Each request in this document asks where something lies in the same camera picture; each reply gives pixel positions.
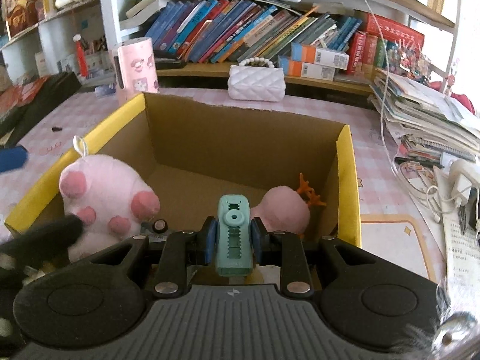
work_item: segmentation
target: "small box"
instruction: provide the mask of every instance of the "small box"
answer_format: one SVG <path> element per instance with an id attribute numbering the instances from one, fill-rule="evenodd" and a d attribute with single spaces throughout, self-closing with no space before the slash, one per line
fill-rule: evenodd
<path id="1" fill-rule="evenodd" d="M 309 44 L 292 43 L 292 61 L 308 62 L 331 68 L 347 69 L 349 55 L 343 51 L 315 47 Z"/>
<path id="2" fill-rule="evenodd" d="M 333 81 L 333 77 L 335 76 L 334 67 L 292 61 L 284 56 L 278 57 L 278 65 L 283 69 L 283 73 L 286 76 L 306 77 L 326 81 Z"/>

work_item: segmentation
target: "white quilted handbag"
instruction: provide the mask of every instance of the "white quilted handbag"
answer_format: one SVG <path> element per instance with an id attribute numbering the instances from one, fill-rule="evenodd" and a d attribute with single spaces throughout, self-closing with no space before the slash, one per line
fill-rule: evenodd
<path id="1" fill-rule="evenodd" d="M 246 66 L 249 63 L 266 65 Z M 264 58 L 244 59 L 230 66 L 229 96 L 235 100 L 281 101 L 285 96 L 283 69 Z"/>

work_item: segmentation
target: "teal pencil sharpener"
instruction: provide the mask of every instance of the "teal pencil sharpener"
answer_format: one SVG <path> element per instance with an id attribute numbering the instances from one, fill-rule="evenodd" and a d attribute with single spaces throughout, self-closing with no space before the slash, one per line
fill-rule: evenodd
<path id="1" fill-rule="evenodd" d="M 248 276 L 254 266 L 250 240 L 250 205 L 242 195 L 224 195 L 217 212 L 217 274 Z"/>

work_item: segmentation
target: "red book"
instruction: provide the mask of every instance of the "red book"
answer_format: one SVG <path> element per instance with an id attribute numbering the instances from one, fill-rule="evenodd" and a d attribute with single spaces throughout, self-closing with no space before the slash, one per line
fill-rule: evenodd
<path id="1" fill-rule="evenodd" d="M 182 55 L 182 53 L 188 48 L 191 40 L 195 38 L 195 35 L 200 31 L 200 28 L 203 27 L 204 23 L 207 20 L 213 20 L 217 15 L 223 11 L 223 9 L 229 4 L 229 0 L 219 0 L 218 3 L 212 8 L 210 12 L 208 12 L 208 15 L 205 16 L 203 20 L 201 20 L 193 29 L 193 31 L 187 36 L 187 39 L 185 39 L 185 42 L 178 48 L 177 50 L 177 56 Z"/>
<path id="2" fill-rule="evenodd" d="M 349 49 L 349 65 L 346 67 L 347 74 L 360 73 L 366 39 L 366 33 L 360 31 L 356 32 L 353 36 Z"/>
<path id="3" fill-rule="evenodd" d="M 212 47 L 210 47 L 205 54 L 203 54 L 202 58 L 198 60 L 199 63 L 205 62 L 210 55 L 214 51 L 220 51 L 226 44 L 226 40 L 233 34 L 239 31 L 246 23 L 249 22 L 249 20 L 258 12 L 260 11 L 260 7 L 258 6 L 253 6 L 249 11 L 247 11 L 243 17 L 238 21 L 237 24 L 232 26 L 225 34 L 223 34 L 219 40 L 217 40 Z"/>
<path id="4" fill-rule="evenodd" d="M 378 26 L 382 29 L 383 37 L 385 40 L 391 42 L 405 42 L 405 44 L 415 45 L 415 48 L 418 50 L 418 47 L 423 47 L 423 42 L 425 41 L 425 35 L 415 31 L 413 28 L 404 26 L 403 24 L 397 23 L 392 19 L 387 19 L 383 16 L 375 15 L 378 21 L 378 26 L 375 23 L 374 17 L 371 13 L 359 12 L 355 14 L 356 17 L 363 20 L 360 30 L 371 35 L 378 36 L 380 38 L 380 31 L 378 31 Z"/>

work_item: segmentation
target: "stack of papers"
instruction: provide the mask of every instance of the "stack of papers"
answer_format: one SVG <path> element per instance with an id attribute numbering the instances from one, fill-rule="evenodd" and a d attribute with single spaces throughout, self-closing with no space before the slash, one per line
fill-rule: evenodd
<path id="1" fill-rule="evenodd" d="M 383 118 L 403 156 L 440 163 L 443 152 L 475 162 L 480 120 L 457 100 L 409 78 L 390 74 Z M 386 72 L 378 70 L 369 100 L 380 112 Z"/>

